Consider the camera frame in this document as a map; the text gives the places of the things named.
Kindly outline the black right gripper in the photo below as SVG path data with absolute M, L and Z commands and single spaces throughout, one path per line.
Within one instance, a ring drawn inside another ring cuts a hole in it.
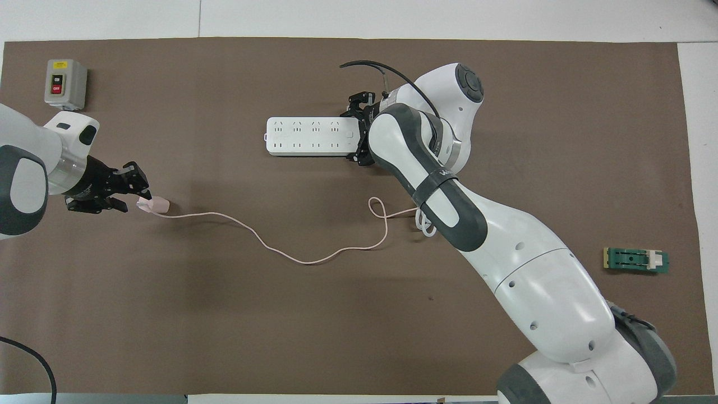
M 375 100 L 375 93 L 362 91 L 353 94 L 348 99 L 346 111 L 340 117 L 353 117 L 359 120 L 360 139 L 356 151 L 346 155 L 346 159 L 357 163 L 361 167 L 375 164 L 374 156 L 369 149 L 369 130 L 374 119 L 380 112 L 382 100 Z

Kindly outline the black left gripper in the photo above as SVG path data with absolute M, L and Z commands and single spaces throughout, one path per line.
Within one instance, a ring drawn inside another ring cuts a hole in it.
M 128 212 L 122 200 L 113 194 L 133 194 L 151 200 L 149 181 L 136 162 L 121 169 L 108 168 L 99 159 L 87 156 L 85 171 L 79 182 L 66 191 L 66 207 L 71 212 L 100 214 L 103 210 Z

